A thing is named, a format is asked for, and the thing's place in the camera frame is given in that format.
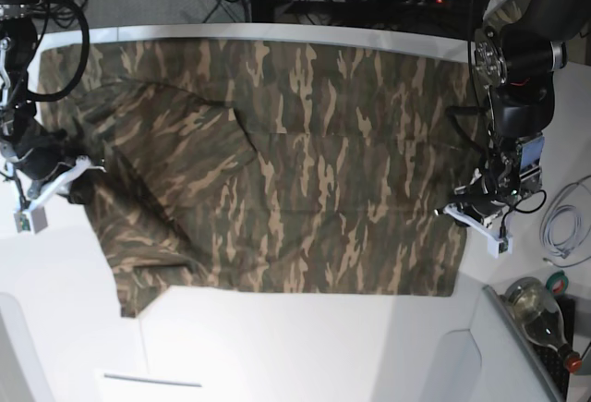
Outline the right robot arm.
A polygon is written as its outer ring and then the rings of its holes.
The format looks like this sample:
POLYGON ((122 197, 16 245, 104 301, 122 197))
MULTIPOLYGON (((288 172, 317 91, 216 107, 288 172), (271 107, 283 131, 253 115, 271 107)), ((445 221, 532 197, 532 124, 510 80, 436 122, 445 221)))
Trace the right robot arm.
POLYGON ((1 154, 32 181, 43 182, 66 166, 61 131, 49 132, 35 120, 37 103, 67 97, 80 83, 90 53, 90 28, 83 8, 73 0, 1 0, 1 154), (79 24, 82 44, 76 72, 60 91, 30 91, 29 65, 42 34, 35 18, 48 19, 53 7, 63 7, 79 24))

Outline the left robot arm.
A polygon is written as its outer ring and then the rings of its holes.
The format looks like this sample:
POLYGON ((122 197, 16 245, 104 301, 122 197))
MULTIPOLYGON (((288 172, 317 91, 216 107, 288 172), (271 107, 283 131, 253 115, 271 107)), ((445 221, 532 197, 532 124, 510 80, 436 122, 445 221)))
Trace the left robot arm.
POLYGON ((544 129, 555 112, 554 74, 568 63, 567 42, 590 19, 588 0, 530 0, 517 20, 496 28, 470 0, 469 85, 474 106, 446 110, 457 134, 476 151, 469 184, 450 197, 460 225, 490 227, 538 194, 544 129))

